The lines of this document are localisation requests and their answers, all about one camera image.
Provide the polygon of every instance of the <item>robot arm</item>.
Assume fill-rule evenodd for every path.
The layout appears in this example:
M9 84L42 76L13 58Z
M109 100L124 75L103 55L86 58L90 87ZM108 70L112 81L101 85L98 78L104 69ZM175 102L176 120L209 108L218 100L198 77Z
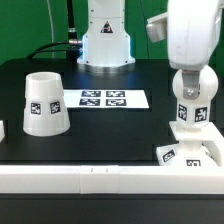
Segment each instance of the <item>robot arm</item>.
M168 12L148 19L152 42L168 36L168 56L174 69L200 71L220 36L223 0L169 0Z
M170 66L179 69L173 80L176 122L170 123L179 144L157 148L160 165L224 164L224 138L209 122L218 79L208 66L219 41L223 6L224 0L169 0L167 14L148 20L147 31L154 41L166 37L161 34L167 27ZM172 159L164 160L170 154Z

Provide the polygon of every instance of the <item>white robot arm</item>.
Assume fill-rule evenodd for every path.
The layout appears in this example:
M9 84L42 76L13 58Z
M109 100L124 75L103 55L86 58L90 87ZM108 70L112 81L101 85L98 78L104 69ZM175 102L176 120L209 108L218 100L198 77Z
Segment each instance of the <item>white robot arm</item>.
M88 0L88 31L78 67L96 73L129 70L135 63L125 31L125 0Z
M209 122L218 79L208 66L219 41L223 4L223 0L169 0L166 14L148 20L147 31L153 41L167 35L170 66L179 69L173 80L177 121L170 123L179 144L157 148L160 165L223 165L217 155L224 151L220 148L224 140Z

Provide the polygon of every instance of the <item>green wall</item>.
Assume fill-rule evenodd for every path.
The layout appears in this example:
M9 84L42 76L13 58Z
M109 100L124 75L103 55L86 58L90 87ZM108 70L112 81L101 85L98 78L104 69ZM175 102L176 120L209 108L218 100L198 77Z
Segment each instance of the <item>green wall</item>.
M55 26L55 40L67 39L66 0L50 0ZM126 31L132 38L132 55L138 59L166 59L167 41L152 44L145 35L147 18L166 11L167 0L142 0L143 20L139 0L126 0ZM1 0L0 4L0 64L13 58L24 58L36 48L51 42L51 29L47 0ZM87 30L87 0L73 0L75 23L81 38ZM210 65L224 76L224 30L220 44L214 52ZM38 57L51 57L42 54ZM56 57L65 57L57 53Z

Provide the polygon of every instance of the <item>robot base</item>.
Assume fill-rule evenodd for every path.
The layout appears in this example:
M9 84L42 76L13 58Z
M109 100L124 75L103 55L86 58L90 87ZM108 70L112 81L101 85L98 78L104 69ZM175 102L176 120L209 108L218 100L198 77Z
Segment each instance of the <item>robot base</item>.
M197 152L180 149L180 145L169 145L157 148L160 166L178 167L216 167L212 155L204 146Z
M214 147L210 149L203 146L214 145L203 144L203 142L216 143L217 140L223 142L222 135L213 123L209 122L207 126L197 131L186 130L178 122L170 122L170 126L179 144L157 148L156 153L160 166L217 166L216 155L221 153L223 146L216 148L216 151Z
M135 68L135 59L133 59L133 62L121 66L114 66L114 67L101 67L101 66L93 66L88 65L85 63L81 63L81 60L79 60L78 63L78 69L93 72L93 73L120 73L120 72L126 72L126 71L132 71Z

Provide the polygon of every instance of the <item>black cable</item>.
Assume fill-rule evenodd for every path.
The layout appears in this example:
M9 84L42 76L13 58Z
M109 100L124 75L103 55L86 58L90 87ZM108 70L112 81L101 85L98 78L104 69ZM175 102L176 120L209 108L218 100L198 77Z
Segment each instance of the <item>black cable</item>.
M40 53L48 53L48 52L67 52L70 51L69 49L66 50L44 50L44 51L34 51L32 54L29 54L26 58L27 59L32 59L36 54Z
M147 57L149 59L149 43L148 43L148 34L147 34L147 31L146 31L147 23L146 23L145 12L144 12L144 8L143 8L142 0L139 0L139 4L141 6L141 12L142 12L142 18L143 18L144 30L145 30L145 38L146 38Z
M46 44L42 47L39 47L34 52L42 51L42 50L44 50L46 48L49 48L49 47L54 47L54 46L58 46L58 45L66 45L66 44L69 44L69 42L68 41L54 42L54 43Z
M77 33L75 30L74 14L73 14L73 4L72 0L67 0L67 11L68 11L68 38L77 39Z

